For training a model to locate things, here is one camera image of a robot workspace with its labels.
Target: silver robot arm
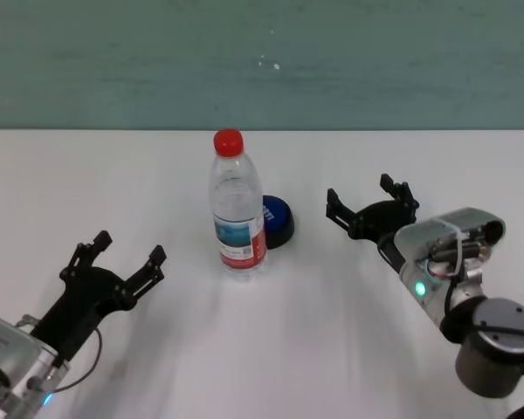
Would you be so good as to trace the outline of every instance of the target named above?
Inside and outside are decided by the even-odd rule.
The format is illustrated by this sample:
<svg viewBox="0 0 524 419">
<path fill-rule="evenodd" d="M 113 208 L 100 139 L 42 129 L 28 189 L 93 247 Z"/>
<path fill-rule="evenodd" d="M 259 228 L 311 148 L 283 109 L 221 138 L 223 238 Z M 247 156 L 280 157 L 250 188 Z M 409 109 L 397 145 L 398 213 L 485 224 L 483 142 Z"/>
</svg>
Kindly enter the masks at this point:
<svg viewBox="0 0 524 419">
<path fill-rule="evenodd" d="M 330 189 L 327 217 L 354 240 L 376 243 L 440 332 L 461 345 L 460 381 L 477 395 L 506 397 L 524 375 L 524 306 L 489 299 L 481 288 L 482 265 L 504 237 L 505 223 L 473 208 L 416 223 L 419 204 L 408 184 L 383 175 L 381 186 L 394 200 L 357 213 Z"/>
<path fill-rule="evenodd" d="M 166 259 L 156 246 L 146 264 L 127 280 L 93 266 L 94 259 L 112 243 L 102 231 L 93 244 L 79 244 L 72 260 L 60 273 L 65 291 L 41 320 L 24 316 L 17 326 L 0 319 L 0 419 L 32 419 L 55 392 L 72 388 L 85 379 L 59 388 L 69 361 L 109 314 L 129 311 L 163 279 Z M 18 326 L 35 326 L 26 333 Z"/>
</svg>

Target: white table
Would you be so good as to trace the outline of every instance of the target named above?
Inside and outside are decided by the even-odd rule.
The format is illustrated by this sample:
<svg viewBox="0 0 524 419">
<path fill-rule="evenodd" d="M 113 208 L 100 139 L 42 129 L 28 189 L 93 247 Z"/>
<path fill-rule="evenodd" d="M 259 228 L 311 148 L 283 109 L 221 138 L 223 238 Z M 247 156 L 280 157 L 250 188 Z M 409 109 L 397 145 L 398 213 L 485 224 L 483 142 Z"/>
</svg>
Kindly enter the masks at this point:
<svg viewBox="0 0 524 419">
<path fill-rule="evenodd" d="M 371 243 L 326 219 L 326 191 L 358 210 L 410 183 L 423 219 L 463 206 L 502 217 L 487 295 L 524 304 L 524 132 L 246 133 L 265 192 L 291 205 L 293 240 L 250 284 L 224 280 L 206 132 L 0 132 L 0 316 L 42 315 L 77 242 L 102 229 L 98 264 L 126 277 L 162 244 L 166 278 L 100 326 L 104 353 L 41 419 L 499 418 L 524 380 L 486 401 L 454 373 L 442 337 Z M 67 384 L 96 350 L 93 336 Z"/>
</svg>

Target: plastic bottle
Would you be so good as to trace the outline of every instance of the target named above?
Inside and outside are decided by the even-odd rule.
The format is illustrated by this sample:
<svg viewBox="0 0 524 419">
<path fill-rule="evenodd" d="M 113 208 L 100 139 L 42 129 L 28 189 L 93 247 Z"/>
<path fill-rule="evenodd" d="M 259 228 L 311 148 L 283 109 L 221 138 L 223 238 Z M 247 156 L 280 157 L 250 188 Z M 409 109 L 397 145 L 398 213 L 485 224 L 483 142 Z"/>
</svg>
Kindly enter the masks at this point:
<svg viewBox="0 0 524 419">
<path fill-rule="evenodd" d="M 231 271 L 250 278 L 266 254 L 262 185 L 238 130 L 217 132 L 214 146 L 210 205 L 219 253 Z"/>
</svg>

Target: teal wall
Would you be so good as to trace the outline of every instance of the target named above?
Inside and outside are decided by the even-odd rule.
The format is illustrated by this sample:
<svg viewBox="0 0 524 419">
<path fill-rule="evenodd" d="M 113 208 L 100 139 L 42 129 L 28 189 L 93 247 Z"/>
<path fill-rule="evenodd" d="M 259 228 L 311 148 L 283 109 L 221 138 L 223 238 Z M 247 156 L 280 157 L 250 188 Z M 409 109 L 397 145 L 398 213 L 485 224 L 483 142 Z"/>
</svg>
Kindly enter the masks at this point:
<svg viewBox="0 0 524 419">
<path fill-rule="evenodd" d="M 0 127 L 524 128 L 524 0 L 0 0 Z"/>
</svg>

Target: blue lid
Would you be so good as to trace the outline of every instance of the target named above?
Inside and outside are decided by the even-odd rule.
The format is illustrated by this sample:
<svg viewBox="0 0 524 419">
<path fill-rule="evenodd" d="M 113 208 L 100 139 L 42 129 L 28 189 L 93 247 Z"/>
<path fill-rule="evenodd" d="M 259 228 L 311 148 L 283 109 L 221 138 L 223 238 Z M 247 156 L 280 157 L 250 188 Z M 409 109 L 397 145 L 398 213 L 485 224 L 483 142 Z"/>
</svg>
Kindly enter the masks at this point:
<svg viewBox="0 0 524 419">
<path fill-rule="evenodd" d="M 264 231 L 268 249 L 285 244 L 293 235 L 295 225 L 289 205 L 276 196 L 264 195 Z"/>
</svg>

